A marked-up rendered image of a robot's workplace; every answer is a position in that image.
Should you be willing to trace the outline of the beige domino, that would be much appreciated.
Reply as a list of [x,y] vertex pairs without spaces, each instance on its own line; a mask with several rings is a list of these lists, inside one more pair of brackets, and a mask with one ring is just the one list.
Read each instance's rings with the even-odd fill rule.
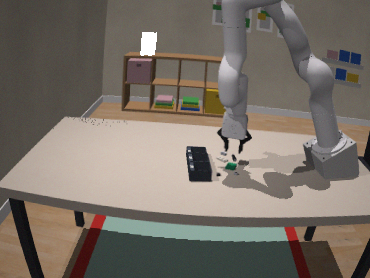
[[224,158],[222,156],[218,156],[218,157],[216,157],[216,159],[218,159],[218,160],[220,160],[222,162],[227,162],[228,161],[228,159],[226,159],[226,158]]

